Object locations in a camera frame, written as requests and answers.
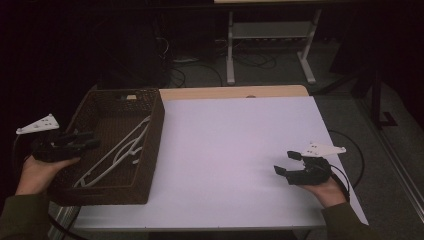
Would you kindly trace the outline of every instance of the person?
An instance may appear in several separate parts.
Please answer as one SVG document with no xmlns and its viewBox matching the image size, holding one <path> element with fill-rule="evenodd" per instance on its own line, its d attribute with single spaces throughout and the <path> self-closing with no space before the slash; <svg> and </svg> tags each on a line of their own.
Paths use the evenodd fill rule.
<svg viewBox="0 0 424 240">
<path fill-rule="evenodd" d="M 30 156 L 24 163 L 15 196 L 9 197 L 0 218 L 0 239 L 48 239 L 48 198 L 45 191 L 55 175 L 79 159 L 45 163 Z M 329 240 L 378 240 L 378 234 L 361 223 L 339 185 L 330 178 L 317 186 L 300 186 L 322 204 Z"/>
</svg>

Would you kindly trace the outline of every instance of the table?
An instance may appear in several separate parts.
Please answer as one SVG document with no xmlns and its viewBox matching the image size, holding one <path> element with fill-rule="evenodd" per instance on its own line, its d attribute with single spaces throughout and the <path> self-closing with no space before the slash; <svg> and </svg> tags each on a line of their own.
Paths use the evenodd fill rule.
<svg viewBox="0 0 424 240">
<path fill-rule="evenodd" d="M 299 96 L 275 97 L 275 89 L 281 96 L 293 96 L 295 91 Z M 323 227 L 318 201 L 289 186 L 273 169 L 273 165 L 303 169 L 285 152 L 302 151 L 310 140 L 332 144 L 304 87 L 210 89 L 203 99 L 170 100 L 193 97 L 196 90 L 208 89 L 161 90 L 167 99 L 166 115 L 149 202 L 82 207 L 74 227 L 100 231 Z M 264 96 L 267 90 L 270 95 L 262 98 L 222 99 L 218 94 Z M 337 156 L 327 159 L 342 168 Z M 355 194 L 351 195 L 354 210 L 367 223 Z"/>
</svg>

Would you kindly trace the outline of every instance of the basket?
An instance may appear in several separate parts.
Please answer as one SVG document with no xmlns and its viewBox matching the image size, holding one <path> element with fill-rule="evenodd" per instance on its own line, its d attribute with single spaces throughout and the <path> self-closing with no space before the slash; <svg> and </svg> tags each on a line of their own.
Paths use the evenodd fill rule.
<svg viewBox="0 0 424 240">
<path fill-rule="evenodd" d="M 75 186 L 99 160 L 120 143 L 140 122 L 150 116 L 142 150 L 129 155 L 100 181 L 90 187 Z M 158 89 L 95 90 L 84 97 L 67 133 L 94 132 L 100 147 L 86 151 L 81 160 L 59 172 L 48 192 L 62 206 L 145 204 L 155 172 L 165 109 Z M 137 129 L 121 146 L 140 135 Z M 121 147 L 104 159 L 87 177 L 95 178 L 112 165 Z"/>
</svg>

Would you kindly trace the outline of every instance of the dark background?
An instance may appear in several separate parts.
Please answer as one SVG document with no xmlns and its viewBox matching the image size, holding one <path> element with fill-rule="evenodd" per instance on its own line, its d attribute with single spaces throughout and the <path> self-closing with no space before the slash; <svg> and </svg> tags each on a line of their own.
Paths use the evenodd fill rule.
<svg viewBox="0 0 424 240">
<path fill-rule="evenodd" d="M 156 1 L 155 4 L 174 1 Z M 211 1 L 178 1 L 179 4 Z M 99 9 L 143 7 L 146 1 L 0 2 L 0 79 L 4 141 L 0 162 L 1 201 L 14 193 L 11 171 L 15 131 L 52 113 L 64 130 L 85 93 L 101 89 L 164 87 L 170 63 L 159 57 L 157 36 L 172 42 L 173 56 L 214 61 L 214 40 L 226 38 L 226 11 L 129 12 Z M 332 71 L 349 74 L 361 66 L 379 70 L 424 126 L 422 113 L 423 3 L 328 5 L 315 40 L 342 42 Z M 297 20 L 313 9 L 291 7 L 241 11 L 245 21 Z M 18 159 L 36 136 L 23 136 Z"/>
</svg>

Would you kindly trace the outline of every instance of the olive green sleeve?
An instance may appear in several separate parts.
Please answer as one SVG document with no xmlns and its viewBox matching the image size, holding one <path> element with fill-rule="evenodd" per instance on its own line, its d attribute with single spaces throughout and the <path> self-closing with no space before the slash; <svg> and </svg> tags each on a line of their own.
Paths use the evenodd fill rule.
<svg viewBox="0 0 424 240">
<path fill-rule="evenodd" d="M 6 199 L 0 218 L 0 239 L 48 239 L 49 201 L 43 195 Z"/>
<path fill-rule="evenodd" d="M 378 234 L 363 224 L 349 203 L 322 210 L 329 240 L 379 240 Z"/>
</svg>

